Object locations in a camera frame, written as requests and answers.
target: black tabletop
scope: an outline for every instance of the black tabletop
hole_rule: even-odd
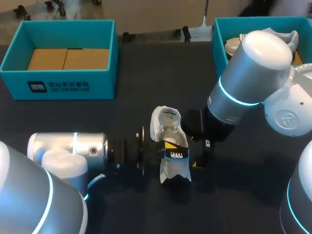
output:
[[[0,140],[26,154],[35,132],[123,138],[145,126],[149,136],[153,109],[202,109],[215,82],[211,42],[121,45],[114,100],[13,101],[0,80]],[[259,105],[216,145],[207,168],[191,168],[191,184],[161,185],[158,165],[144,177],[133,165],[107,174],[89,191],[87,233],[283,234],[279,205],[311,139],[276,133]],[[190,142],[190,152],[191,159],[200,154],[200,143]]]

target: teal box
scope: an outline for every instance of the teal box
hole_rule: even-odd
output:
[[[105,70],[27,71],[35,48],[109,49],[108,66]],[[117,59],[113,20],[24,21],[3,59],[0,75],[14,100],[113,99]]]
[[[312,27],[305,17],[234,17],[216,18],[213,32],[213,58],[217,77],[220,77],[228,60],[223,43],[255,30],[272,28],[278,33],[299,34],[298,54],[303,63],[312,62]]]

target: screw hole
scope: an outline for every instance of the screw hole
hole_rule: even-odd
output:
[[[92,148],[90,149],[90,153],[92,153],[93,155],[96,154],[97,151],[98,151],[98,150],[97,150],[95,147],[92,147]]]

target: yellow stripe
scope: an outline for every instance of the yellow stripe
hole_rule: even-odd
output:
[[[166,149],[176,149],[176,146],[169,144],[168,142],[165,141],[165,148]]]

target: shoe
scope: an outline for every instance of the shoe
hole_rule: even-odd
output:
[[[267,28],[262,31],[271,33],[281,38],[288,45],[288,47],[292,51],[292,54],[295,54],[299,43],[299,35],[297,31],[292,31],[291,33],[277,33],[271,28]],[[238,38],[232,38],[225,42],[224,48],[229,60],[231,59],[233,54],[235,54],[238,46],[241,44],[242,40],[246,37],[246,35],[247,34],[240,34]]]
[[[151,139],[159,142],[163,157],[160,164],[160,182],[181,175],[191,181],[189,166],[189,144],[181,125],[181,114],[177,109],[158,106],[153,111]]]

